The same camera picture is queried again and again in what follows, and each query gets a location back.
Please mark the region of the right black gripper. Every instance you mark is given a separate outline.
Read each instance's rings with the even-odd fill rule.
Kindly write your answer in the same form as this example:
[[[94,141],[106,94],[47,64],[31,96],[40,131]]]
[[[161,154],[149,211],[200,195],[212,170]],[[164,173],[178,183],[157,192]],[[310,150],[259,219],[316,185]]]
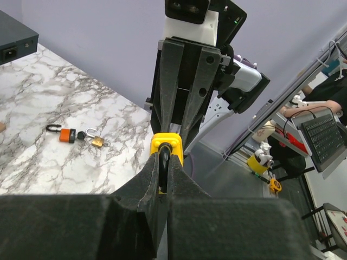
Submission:
[[[218,73],[232,58],[219,48],[176,37],[158,42],[152,91],[146,100],[154,134],[180,125],[186,148],[199,129],[216,86]]]

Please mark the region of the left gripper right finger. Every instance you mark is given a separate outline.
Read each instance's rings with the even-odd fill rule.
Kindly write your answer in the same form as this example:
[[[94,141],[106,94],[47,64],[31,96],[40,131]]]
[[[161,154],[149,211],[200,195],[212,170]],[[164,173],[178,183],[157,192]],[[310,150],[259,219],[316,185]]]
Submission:
[[[313,259],[300,215],[283,199],[213,198],[168,162],[168,259]]]

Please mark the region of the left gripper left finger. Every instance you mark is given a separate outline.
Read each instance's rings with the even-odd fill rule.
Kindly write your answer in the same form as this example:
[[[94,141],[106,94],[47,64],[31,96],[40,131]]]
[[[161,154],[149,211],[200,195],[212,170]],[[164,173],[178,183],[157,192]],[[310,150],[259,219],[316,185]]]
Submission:
[[[1,259],[154,259],[158,154],[111,194],[1,196]]]

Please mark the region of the yellow padlock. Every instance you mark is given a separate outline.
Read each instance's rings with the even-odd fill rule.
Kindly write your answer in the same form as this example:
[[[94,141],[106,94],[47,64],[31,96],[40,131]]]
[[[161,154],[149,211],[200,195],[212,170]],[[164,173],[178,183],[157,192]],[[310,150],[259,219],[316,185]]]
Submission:
[[[177,133],[157,133],[151,139],[150,154],[158,153],[159,157],[159,193],[167,193],[169,160],[177,155],[183,166],[182,138]]]

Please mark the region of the orange padlock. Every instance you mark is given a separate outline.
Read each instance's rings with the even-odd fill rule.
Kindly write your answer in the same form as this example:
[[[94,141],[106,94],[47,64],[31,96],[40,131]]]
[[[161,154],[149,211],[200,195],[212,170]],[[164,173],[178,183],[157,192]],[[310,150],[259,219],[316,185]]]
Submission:
[[[76,139],[76,129],[73,128],[62,128],[61,125],[49,124],[46,125],[46,131],[59,133],[59,141],[66,142],[69,144],[75,143]]]

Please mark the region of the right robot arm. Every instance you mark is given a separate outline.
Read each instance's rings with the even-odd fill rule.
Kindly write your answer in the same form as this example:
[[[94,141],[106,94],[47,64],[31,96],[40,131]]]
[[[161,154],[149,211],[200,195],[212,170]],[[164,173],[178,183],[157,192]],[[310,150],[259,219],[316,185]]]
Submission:
[[[225,118],[246,111],[269,84],[234,54],[247,18],[232,1],[166,1],[151,96],[154,134],[179,126],[184,152]]]

